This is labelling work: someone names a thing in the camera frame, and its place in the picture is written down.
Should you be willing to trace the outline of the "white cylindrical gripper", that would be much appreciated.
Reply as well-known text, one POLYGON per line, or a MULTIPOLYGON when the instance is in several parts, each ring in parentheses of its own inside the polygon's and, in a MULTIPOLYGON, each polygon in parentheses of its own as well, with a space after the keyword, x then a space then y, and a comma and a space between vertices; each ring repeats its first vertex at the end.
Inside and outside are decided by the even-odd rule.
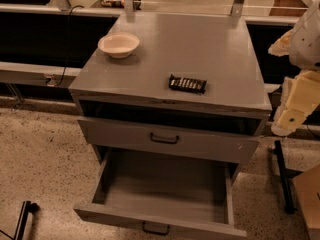
POLYGON ((277 108, 271 131, 276 136, 294 133, 320 105, 320 73, 302 70, 294 79, 285 77, 281 104, 277 108))

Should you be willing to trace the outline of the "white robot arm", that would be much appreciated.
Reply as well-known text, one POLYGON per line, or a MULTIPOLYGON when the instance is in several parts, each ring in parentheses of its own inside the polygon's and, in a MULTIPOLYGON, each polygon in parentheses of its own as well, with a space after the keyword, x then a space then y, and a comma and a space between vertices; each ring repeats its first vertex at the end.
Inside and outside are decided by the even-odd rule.
POLYGON ((283 34, 268 49, 274 56, 289 56, 300 72, 285 77, 280 105, 271 131, 277 136, 294 133, 320 105, 320 2, 316 0, 293 29, 283 34))

